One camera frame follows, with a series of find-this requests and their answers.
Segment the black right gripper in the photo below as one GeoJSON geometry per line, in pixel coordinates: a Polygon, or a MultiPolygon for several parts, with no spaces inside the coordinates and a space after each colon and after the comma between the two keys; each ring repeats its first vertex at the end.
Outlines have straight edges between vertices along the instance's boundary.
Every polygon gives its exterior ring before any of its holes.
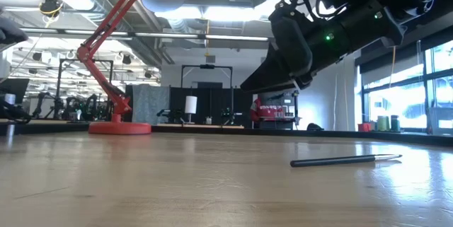
{"type": "Polygon", "coordinates": [[[318,72],[376,40],[394,47],[403,42],[406,26],[387,7],[369,2],[330,20],[310,21],[288,5],[270,16],[274,42],[261,65],[241,84],[258,94],[308,86],[318,72]]]}

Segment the black pen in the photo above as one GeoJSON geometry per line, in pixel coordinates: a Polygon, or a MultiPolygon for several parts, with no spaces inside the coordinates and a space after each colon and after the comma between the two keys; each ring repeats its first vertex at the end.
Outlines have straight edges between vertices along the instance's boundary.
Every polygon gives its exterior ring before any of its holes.
{"type": "Polygon", "coordinates": [[[293,168],[321,166],[321,165],[338,165],[349,163],[367,163],[375,161],[387,161],[400,158],[401,154],[377,154],[377,155],[362,155],[362,156],[344,156],[335,158],[316,158],[291,161],[289,164],[293,168]]]}

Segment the red tool cart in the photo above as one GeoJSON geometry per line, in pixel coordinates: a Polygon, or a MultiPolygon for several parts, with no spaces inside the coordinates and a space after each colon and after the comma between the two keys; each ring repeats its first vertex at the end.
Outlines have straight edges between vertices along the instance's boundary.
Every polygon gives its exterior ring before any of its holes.
{"type": "Polygon", "coordinates": [[[299,91],[259,93],[250,109],[254,129],[288,129],[299,125],[299,91]]]}

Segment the black curtain panel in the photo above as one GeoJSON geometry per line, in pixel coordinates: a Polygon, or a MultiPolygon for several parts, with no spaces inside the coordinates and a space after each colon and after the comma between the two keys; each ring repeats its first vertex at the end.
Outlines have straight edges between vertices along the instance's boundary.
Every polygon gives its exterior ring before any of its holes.
{"type": "Polygon", "coordinates": [[[212,118],[212,124],[224,124],[229,119],[229,110],[239,113],[234,116],[235,125],[245,128],[252,126],[249,110],[253,95],[241,89],[235,88],[234,95],[231,95],[230,88],[171,88],[170,93],[170,108],[182,112],[188,95],[197,98],[197,112],[191,118],[195,124],[204,124],[206,117],[212,118]]]}

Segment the white cylinder lamp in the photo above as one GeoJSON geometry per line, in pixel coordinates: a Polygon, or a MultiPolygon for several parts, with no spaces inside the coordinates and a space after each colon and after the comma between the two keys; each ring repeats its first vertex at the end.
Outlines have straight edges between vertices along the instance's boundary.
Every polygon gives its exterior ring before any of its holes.
{"type": "Polygon", "coordinates": [[[188,123],[192,123],[192,115],[197,113],[197,97],[187,95],[185,97],[185,114],[188,116],[188,123]]]}

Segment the ceiling light bar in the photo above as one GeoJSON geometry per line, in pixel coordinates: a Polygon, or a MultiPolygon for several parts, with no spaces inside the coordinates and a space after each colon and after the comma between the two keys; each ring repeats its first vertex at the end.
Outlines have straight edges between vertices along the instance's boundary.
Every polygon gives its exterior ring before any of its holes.
{"type": "MultiPolygon", "coordinates": [[[[71,30],[62,28],[27,28],[22,27],[26,33],[43,33],[48,35],[85,35],[91,36],[95,33],[94,30],[71,30]]],[[[185,40],[238,40],[250,42],[269,42],[272,38],[269,37],[256,37],[256,36],[243,36],[243,35],[207,35],[207,34],[187,34],[187,33],[143,33],[143,32],[123,32],[114,31],[110,34],[113,37],[132,38],[132,37],[155,37],[167,39],[185,39],[185,40]]]]}

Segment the green spool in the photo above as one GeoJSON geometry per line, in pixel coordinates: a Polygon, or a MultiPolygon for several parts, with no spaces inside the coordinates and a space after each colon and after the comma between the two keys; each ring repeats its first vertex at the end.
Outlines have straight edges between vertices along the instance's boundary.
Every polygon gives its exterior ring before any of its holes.
{"type": "Polygon", "coordinates": [[[379,115],[377,117],[377,131],[386,132],[390,130],[389,117],[379,115]]]}

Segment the grey fabric panel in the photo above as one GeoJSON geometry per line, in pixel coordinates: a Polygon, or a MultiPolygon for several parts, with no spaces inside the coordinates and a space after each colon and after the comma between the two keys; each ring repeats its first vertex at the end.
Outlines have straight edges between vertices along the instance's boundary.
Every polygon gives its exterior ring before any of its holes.
{"type": "Polygon", "coordinates": [[[132,92],[132,121],[150,125],[158,124],[157,113],[169,108],[170,88],[140,84],[134,85],[132,92]]]}

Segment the window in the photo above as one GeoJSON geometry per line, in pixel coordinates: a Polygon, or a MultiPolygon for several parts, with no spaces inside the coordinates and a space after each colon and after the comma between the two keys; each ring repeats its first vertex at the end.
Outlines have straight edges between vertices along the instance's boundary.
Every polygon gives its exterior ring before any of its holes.
{"type": "Polygon", "coordinates": [[[398,115],[400,132],[453,136],[453,40],[419,40],[359,65],[362,120],[398,115]]]}

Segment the red desk lamp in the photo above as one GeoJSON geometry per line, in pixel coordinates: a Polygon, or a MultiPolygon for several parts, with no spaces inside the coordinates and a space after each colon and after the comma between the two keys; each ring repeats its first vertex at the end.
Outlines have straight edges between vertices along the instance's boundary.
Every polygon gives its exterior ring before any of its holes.
{"type": "Polygon", "coordinates": [[[153,12],[172,11],[180,8],[185,2],[185,0],[119,0],[92,36],[86,39],[78,48],[77,58],[90,71],[91,75],[113,102],[111,121],[90,123],[88,127],[90,134],[139,135],[151,133],[151,125],[148,123],[122,121],[122,115],[132,111],[129,106],[130,98],[126,97],[124,92],[109,82],[94,62],[94,55],[98,48],[115,31],[116,26],[136,1],[141,1],[147,10],[153,12]]]}

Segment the black monitor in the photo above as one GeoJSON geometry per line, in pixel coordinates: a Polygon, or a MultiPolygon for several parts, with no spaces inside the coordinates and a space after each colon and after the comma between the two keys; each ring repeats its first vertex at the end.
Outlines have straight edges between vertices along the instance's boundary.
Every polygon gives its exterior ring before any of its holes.
{"type": "Polygon", "coordinates": [[[14,95],[15,104],[21,104],[29,82],[29,78],[7,78],[0,83],[0,99],[8,100],[7,95],[14,95]]]}

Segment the black gantry frame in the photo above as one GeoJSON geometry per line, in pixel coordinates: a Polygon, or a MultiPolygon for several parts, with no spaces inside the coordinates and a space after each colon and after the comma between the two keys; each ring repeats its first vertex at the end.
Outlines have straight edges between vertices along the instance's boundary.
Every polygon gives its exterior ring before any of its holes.
{"type": "Polygon", "coordinates": [[[229,82],[230,82],[230,90],[231,90],[231,105],[230,111],[228,114],[228,122],[226,124],[233,124],[234,123],[234,87],[233,87],[233,70],[232,66],[216,66],[213,64],[199,64],[199,65],[192,65],[192,64],[183,64],[180,69],[180,87],[183,87],[183,82],[185,76],[187,76],[190,72],[188,71],[186,74],[184,73],[184,69],[186,67],[190,68],[199,68],[199,69],[228,69],[230,71],[229,75],[229,82]]]}

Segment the black aluminium table frame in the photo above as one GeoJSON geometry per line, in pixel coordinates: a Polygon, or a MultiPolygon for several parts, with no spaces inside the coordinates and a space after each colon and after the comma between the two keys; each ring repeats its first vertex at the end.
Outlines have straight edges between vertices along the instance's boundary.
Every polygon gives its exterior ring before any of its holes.
{"type": "MultiPolygon", "coordinates": [[[[46,134],[61,132],[86,132],[87,123],[37,123],[17,124],[16,134],[46,134]]],[[[334,139],[370,139],[375,141],[391,141],[401,144],[420,144],[425,146],[446,146],[453,148],[453,136],[432,136],[422,134],[399,134],[391,132],[333,132],[333,131],[302,131],[278,129],[231,129],[231,128],[201,128],[201,127],[164,127],[155,126],[153,132],[180,134],[232,134],[250,136],[300,136],[326,137],[334,139]]]]}

